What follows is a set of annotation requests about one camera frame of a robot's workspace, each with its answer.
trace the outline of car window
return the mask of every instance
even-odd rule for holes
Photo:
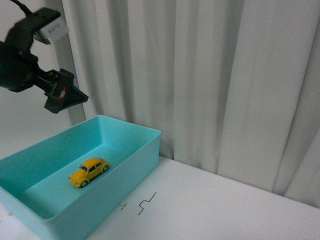
[[[83,169],[85,171],[88,171],[88,168],[86,166],[83,166],[82,164],[79,166],[80,169]]]
[[[89,169],[89,173],[92,172],[92,171],[95,170],[95,169],[96,169],[96,167],[93,166],[92,168]]]

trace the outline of cable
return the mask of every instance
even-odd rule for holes
[[[24,14],[25,14],[26,16],[29,16],[29,15],[33,14],[33,12],[30,11],[30,9],[27,8],[26,5],[22,4],[22,3],[19,2],[18,0],[10,0],[10,1],[13,2],[13,3],[15,3],[15,4],[17,4],[17,5],[20,7],[20,9],[24,12]]]

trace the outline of turquoise plastic bin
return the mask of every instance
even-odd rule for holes
[[[96,116],[0,160],[0,201],[44,240],[83,240],[158,164],[161,132]],[[109,170],[84,188],[88,158]]]

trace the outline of car wheel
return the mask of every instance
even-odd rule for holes
[[[80,185],[80,188],[84,188],[85,186],[87,186],[88,182],[87,181],[83,181]]]

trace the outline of bin floor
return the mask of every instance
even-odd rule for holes
[[[130,156],[129,151],[102,144],[42,181],[22,192],[18,199],[43,219],[60,213],[65,207],[91,189],[100,178],[107,176],[113,169]],[[69,183],[69,175],[88,158],[100,157],[109,162],[107,172],[100,174],[84,188],[76,188]]]

